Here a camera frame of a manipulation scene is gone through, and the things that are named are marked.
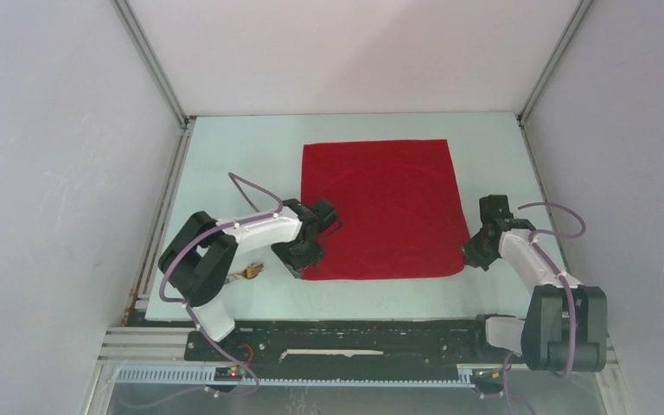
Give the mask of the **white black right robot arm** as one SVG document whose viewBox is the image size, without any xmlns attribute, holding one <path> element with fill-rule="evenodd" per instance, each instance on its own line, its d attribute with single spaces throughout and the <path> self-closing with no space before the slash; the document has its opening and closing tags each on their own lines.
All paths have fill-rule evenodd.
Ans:
<svg viewBox="0 0 664 415">
<path fill-rule="evenodd" d="M 548 230 L 516 217 L 506 195 L 483 196 L 479 209 L 481 228 L 463 247 L 464 263 L 486 271 L 505 261 L 531 298 L 523 319 L 480 315 L 482 329 L 468 339 L 471 355 L 491 361 L 504 349 L 533 371 L 563 377 L 602 371 L 607 364 L 605 292 L 558 266 L 538 242 Z"/>
</svg>

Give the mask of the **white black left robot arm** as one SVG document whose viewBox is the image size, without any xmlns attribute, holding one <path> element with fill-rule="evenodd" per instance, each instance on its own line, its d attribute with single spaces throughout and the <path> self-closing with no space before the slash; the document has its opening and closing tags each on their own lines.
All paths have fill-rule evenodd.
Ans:
<svg viewBox="0 0 664 415">
<path fill-rule="evenodd" d="M 207 335 L 206 350 L 218 360 L 235 356 L 239 337 L 235 321 L 220 293 L 233 260 L 247 252 L 270 248 L 291 274 L 300 278 L 324 257 L 322 239 L 342 228 L 326 200 L 309 207 L 297 199 L 231 220 L 217 220 L 204 211 L 192 214 L 164 250 L 158 263 L 163 274 L 158 295 L 177 303 L 196 328 Z"/>
</svg>

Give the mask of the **red cloth napkin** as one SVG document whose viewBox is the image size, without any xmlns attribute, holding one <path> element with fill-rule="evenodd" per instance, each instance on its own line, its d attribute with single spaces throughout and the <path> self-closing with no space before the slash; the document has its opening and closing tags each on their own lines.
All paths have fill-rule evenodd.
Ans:
<svg viewBox="0 0 664 415">
<path fill-rule="evenodd" d="M 301 197 L 328 201 L 341 225 L 323 232 L 309 281 L 443 278 L 464 267 L 469 229 L 444 139 L 307 144 Z"/>
</svg>

